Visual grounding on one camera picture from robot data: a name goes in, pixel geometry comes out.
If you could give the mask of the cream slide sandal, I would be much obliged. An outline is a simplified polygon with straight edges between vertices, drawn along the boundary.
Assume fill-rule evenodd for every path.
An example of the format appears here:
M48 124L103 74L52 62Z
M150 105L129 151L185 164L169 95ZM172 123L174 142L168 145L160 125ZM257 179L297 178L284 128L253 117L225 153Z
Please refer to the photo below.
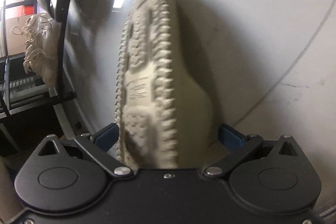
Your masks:
M136 0L121 37L117 159L133 169L195 168L211 144L213 107L189 74L175 0Z

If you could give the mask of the black metal shoe rack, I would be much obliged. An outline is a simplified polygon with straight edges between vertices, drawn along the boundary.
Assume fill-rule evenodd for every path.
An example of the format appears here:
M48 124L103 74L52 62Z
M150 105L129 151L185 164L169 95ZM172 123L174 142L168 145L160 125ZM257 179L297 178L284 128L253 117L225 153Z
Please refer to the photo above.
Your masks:
M8 54L7 50L7 39L6 39L6 30L5 30L5 9L10 7L15 7L21 5L21 2L13 3L7 5L6 1L1 3L1 53L4 54L1 57L1 61L5 62L4 65L4 94L1 96L1 121L11 119L14 115L33 109L35 107L43 105L57 105L69 100L72 100L76 97L74 91L64 92L63 85L63 53L64 53L64 38L66 34L66 25L68 18L68 9L70 6L70 0L64 0L64 6L62 9L61 17L61 30L60 30L60 39L58 46L58 80L56 87L56 95L49 98L43 98L40 100L35 100L33 102L27 103L19 107L12 107L10 102L10 60L11 57Z

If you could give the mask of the beige laced sneaker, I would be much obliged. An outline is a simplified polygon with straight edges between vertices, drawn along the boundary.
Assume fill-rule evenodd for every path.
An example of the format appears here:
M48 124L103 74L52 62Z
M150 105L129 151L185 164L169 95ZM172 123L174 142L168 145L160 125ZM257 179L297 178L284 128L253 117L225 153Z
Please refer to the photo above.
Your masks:
M58 46L61 24L49 13L30 16L23 27L11 29L13 35L26 37L23 68L42 78L49 87L55 88L58 80Z

